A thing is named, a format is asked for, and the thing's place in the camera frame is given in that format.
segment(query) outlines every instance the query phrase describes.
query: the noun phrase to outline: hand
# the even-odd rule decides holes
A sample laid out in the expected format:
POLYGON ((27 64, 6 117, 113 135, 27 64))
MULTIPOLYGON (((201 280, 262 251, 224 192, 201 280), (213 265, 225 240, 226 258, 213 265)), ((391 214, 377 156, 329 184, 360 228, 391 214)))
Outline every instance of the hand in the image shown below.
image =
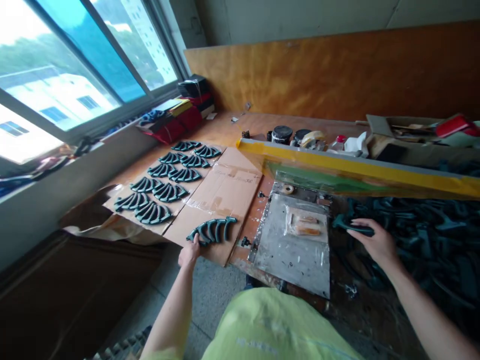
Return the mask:
POLYGON ((193 242, 188 241, 178 256, 178 265, 180 267, 195 267, 195 263, 200 256, 199 234, 196 233, 193 242))
POLYGON ((395 240, 378 222, 372 219, 353 219, 352 225, 369 227, 374 231, 372 237, 368 237, 354 230, 347 230, 351 236, 361 242, 373 260, 387 272, 389 270, 401 269, 402 262, 397 255, 395 240))

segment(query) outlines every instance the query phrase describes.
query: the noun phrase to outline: floor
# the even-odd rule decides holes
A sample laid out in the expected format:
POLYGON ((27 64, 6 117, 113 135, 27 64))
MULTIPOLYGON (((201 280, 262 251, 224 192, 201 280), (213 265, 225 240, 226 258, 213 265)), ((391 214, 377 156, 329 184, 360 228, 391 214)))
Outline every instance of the floor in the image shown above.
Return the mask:
MULTIPOLYGON (((179 271, 177 264, 181 247, 172 243, 165 251, 162 264, 150 283, 138 295, 130 308, 112 330, 104 348, 113 346, 128 336, 152 325, 165 302, 179 271)), ((193 309, 184 359, 201 359, 215 336, 228 303, 245 287, 245 274, 233 266, 222 268, 203 257, 197 261, 193 274, 193 309)), ((366 359, 395 359, 396 356, 365 336, 332 322, 337 331, 366 359)))

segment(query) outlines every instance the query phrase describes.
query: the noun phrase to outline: workbench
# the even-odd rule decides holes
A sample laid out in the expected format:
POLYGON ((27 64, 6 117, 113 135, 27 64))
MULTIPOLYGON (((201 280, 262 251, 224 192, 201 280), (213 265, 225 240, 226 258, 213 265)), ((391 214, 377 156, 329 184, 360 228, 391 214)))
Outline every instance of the workbench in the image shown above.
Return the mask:
MULTIPOLYGON (((287 125, 294 132, 299 129, 321 130, 326 135, 328 143, 333 142, 336 136, 340 134, 347 137, 358 137, 368 130, 365 126, 355 125, 354 122, 348 121, 287 115, 221 112, 213 120, 204 120, 200 128, 185 134, 183 138, 234 147, 236 141, 241 137, 242 131, 249 130, 252 138, 261 140, 267 131, 278 125, 287 125), (239 120, 233 123, 231 122, 232 117, 237 117, 239 120)), ((126 185, 131 183, 138 174, 159 157, 168 153, 170 149, 170 146, 167 145, 155 147, 116 176, 110 184, 126 185)), ((229 260, 231 265, 270 287, 279 285, 280 279, 254 267, 247 260, 250 248, 242 247, 241 241, 244 237, 251 241, 254 239, 273 184, 274 179, 266 176, 262 177, 258 191, 261 191, 265 197, 254 197, 229 260)), ((331 211, 335 214, 338 209, 332 206, 331 211)), ((346 242, 347 235, 345 233, 333 231, 333 234, 335 238, 330 238, 330 242, 346 242)), ((330 300, 309 293, 292 284, 287 285, 287 291, 291 295, 304 299, 325 317, 347 325, 350 329, 380 343, 396 354, 408 358, 425 357, 392 289, 385 292, 372 291, 364 284, 355 282, 333 254, 330 254, 330 279, 330 300), (353 285, 357 288, 357 294, 352 298, 346 288, 353 285)))

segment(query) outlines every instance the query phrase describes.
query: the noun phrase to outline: yellow tape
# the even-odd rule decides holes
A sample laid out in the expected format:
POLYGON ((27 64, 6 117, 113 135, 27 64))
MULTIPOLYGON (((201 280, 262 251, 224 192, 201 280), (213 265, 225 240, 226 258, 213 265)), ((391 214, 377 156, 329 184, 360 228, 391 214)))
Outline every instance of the yellow tape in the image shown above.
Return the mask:
POLYGON ((246 142, 241 139, 236 143, 236 147, 246 156, 254 155, 254 158, 247 157, 253 160, 254 165, 263 173, 266 172, 266 160, 269 160, 298 169, 351 178, 375 186, 398 187, 402 196, 406 196, 405 190, 418 192, 424 189, 435 191, 435 195, 439 198, 452 198, 453 194, 461 198, 480 198, 480 179, 475 177, 447 172, 429 174, 425 169, 413 166, 395 164, 397 168, 394 168, 388 163, 376 164, 378 162, 374 160, 347 159, 321 152, 311 153, 300 151, 299 148, 275 146, 264 141, 246 142))

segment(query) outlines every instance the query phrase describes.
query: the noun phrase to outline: black lid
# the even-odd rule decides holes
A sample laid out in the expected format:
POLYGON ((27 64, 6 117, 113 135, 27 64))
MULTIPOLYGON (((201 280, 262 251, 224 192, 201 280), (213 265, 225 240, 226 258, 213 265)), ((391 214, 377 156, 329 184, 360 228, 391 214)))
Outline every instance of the black lid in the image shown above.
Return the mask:
POLYGON ((290 127, 280 125, 280 126, 275 126, 275 128, 273 129, 272 135, 277 139, 288 139, 289 137, 292 136, 293 132, 294 131, 290 127))
POLYGON ((309 129, 300 129, 300 130, 295 132, 295 140, 300 142, 300 141, 302 141, 302 139, 304 138, 305 135, 307 135, 308 133, 311 133, 311 132, 312 132, 312 130, 309 130, 309 129))

